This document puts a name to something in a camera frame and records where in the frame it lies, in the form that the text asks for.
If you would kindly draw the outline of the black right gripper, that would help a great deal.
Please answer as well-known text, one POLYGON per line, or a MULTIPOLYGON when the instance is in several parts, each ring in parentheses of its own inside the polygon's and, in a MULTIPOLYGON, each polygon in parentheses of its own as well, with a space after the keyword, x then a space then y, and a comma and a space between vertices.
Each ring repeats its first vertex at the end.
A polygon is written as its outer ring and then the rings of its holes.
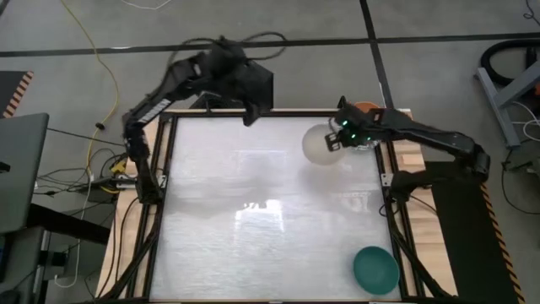
POLYGON ((341 147, 375 147, 380 143, 369 134, 370 120, 368 113, 355 105, 343 105, 333 116, 333 132, 325 136, 329 151, 338 151, 341 147))

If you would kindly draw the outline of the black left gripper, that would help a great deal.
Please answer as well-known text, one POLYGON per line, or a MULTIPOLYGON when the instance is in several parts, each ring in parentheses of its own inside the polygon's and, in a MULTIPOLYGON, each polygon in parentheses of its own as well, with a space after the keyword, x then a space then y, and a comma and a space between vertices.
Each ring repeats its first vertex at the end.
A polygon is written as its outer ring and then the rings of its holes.
POLYGON ((250 127, 261 115, 264 102, 264 78, 260 75, 236 77, 229 80, 232 87, 229 97, 232 100, 247 102, 243 114, 243 124, 250 127))

